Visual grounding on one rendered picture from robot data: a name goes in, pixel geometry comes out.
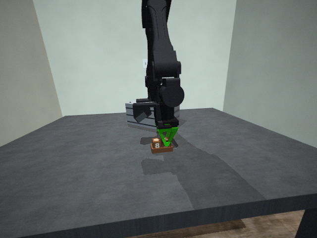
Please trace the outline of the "orange rectangular tray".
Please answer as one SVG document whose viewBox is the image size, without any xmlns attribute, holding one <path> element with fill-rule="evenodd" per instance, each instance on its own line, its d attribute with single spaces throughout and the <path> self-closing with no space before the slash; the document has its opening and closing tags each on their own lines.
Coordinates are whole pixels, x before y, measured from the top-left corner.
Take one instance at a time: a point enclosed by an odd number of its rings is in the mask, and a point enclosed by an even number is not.
<svg viewBox="0 0 317 238">
<path fill-rule="evenodd" d="M 161 148 L 153 148 L 151 143 L 151 151 L 153 153 L 163 153 L 163 152 L 173 152 L 173 147 L 161 147 Z"/>
</svg>

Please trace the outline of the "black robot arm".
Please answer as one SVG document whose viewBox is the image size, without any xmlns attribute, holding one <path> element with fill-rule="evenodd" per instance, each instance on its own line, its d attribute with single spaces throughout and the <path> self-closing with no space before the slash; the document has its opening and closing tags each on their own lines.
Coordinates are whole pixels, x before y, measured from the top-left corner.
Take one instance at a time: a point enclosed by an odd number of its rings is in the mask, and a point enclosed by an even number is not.
<svg viewBox="0 0 317 238">
<path fill-rule="evenodd" d="M 152 107 L 156 121 L 167 120 L 167 106 L 177 107 L 184 100 L 179 77 L 181 62 L 177 61 L 167 28 L 171 1 L 142 0 L 142 27 L 145 28 L 148 42 L 145 76 L 148 98 L 136 99 L 136 103 L 133 103 L 133 118 L 137 122 L 149 117 Z"/>
</svg>

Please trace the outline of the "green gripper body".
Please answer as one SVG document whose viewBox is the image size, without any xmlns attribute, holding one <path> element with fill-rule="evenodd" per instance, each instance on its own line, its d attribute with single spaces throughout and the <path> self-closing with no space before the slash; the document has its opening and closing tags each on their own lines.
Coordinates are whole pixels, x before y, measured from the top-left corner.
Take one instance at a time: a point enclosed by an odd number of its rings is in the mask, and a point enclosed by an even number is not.
<svg viewBox="0 0 317 238">
<path fill-rule="evenodd" d="M 167 106 L 167 120 L 156 121 L 157 129 L 168 129 L 172 127 L 178 127 L 179 120 L 174 116 L 174 107 Z M 164 125 L 169 124 L 169 125 Z"/>
</svg>

